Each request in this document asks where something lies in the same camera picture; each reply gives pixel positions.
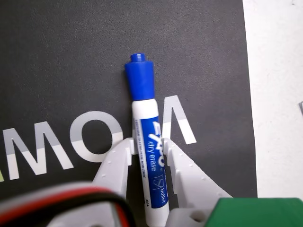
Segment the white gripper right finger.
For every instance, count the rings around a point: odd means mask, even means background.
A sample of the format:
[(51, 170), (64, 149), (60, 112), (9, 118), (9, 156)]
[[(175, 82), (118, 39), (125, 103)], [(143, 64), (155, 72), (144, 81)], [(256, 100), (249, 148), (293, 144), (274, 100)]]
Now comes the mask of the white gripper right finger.
[(220, 198), (231, 197), (172, 140), (164, 138), (163, 145), (180, 208), (212, 210)]

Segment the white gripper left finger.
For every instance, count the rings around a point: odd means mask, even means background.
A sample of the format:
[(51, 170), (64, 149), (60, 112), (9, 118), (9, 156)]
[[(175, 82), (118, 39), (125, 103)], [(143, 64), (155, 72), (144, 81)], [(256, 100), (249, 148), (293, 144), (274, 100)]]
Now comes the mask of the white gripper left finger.
[(132, 165), (133, 140), (125, 139), (107, 152), (93, 184), (126, 197), (128, 167)]

